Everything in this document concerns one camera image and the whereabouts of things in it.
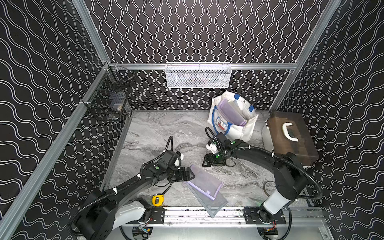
wall-mounted basket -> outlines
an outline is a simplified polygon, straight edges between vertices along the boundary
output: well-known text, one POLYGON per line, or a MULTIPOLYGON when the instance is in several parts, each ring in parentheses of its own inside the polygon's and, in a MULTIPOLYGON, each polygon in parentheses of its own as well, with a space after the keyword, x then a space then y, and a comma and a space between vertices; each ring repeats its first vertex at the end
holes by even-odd
POLYGON ((166 63, 169 88, 228 88, 230 63, 166 63))
POLYGON ((125 121, 131 115, 127 106, 127 89, 134 81, 135 74, 117 78, 114 72, 107 73, 86 103, 91 115, 98 121, 125 121))

black wire basket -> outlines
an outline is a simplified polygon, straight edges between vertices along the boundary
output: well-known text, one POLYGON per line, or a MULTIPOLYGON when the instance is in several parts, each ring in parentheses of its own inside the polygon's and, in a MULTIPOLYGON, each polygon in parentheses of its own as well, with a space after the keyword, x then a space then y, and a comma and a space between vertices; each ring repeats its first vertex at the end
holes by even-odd
POLYGON ((120 92, 129 88, 135 80, 136 73, 120 66, 110 67, 112 74, 106 77, 106 83, 109 84, 110 89, 115 92, 120 92))
POLYGON ((117 78, 116 73, 109 71, 86 103, 91 115, 98 121, 125 121, 131 115, 127 90, 134 77, 134 73, 129 73, 127 78, 117 78))

wavy line pattern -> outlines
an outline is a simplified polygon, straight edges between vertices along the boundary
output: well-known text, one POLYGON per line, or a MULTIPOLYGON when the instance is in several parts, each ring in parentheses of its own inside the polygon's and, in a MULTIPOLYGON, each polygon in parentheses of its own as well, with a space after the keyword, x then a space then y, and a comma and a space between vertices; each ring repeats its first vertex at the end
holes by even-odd
POLYGON ((84 115, 12 239, 76 239, 65 225, 100 187, 123 126, 84 115))
POLYGON ((290 63, 328 0, 86 0, 115 63, 290 63))
POLYGON ((383 33, 384 1, 342 1, 279 108, 307 123, 338 240, 384 239, 383 33))
POLYGON ((0 220, 101 66, 70 0, 0 0, 0 220))
MULTIPOLYGON (((117 75, 127 70, 119 68, 117 75)), ((234 70, 227 91, 240 94, 256 110, 268 110, 289 70, 234 70)), ((128 101, 135 110, 209 110, 225 89, 168 88, 164 71, 138 71, 128 101)))

white tote bag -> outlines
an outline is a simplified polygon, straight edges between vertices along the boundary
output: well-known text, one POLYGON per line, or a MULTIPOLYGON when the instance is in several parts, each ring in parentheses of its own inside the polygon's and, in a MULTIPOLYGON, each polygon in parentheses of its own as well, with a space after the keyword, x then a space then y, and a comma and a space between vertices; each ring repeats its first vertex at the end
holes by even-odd
POLYGON ((247 142, 252 137, 257 117, 258 114, 255 113, 254 107, 249 104, 248 101, 240 97, 239 94, 225 91, 221 96, 212 99, 208 122, 214 128, 216 134, 222 132, 230 140, 237 138, 247 142), (241 111, 241 115, 247 120, 247 124, 245 126, 234 125, 219 113, 216 105, 219 104, 222 98, 227 99, 228 102, 236 101, 239 106, 239 110, 241 111))

brown plastic case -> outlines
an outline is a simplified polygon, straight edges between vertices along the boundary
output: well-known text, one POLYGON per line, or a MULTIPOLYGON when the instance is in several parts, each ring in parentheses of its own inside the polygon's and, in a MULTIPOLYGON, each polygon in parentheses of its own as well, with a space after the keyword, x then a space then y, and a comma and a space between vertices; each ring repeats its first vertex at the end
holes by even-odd
POLYGON ((319 154, 313 144, 312 137, 299 113, 274 112, 267 120, 271 134, 274 152, 286 154, 294 153, 303 163, 303 166, 311 166, 314 161, 319 159, 319 154), (288 135, 296 138, 298 141, 289 140, 283 131, 285 123, 291 123, 286 126, 288 135))

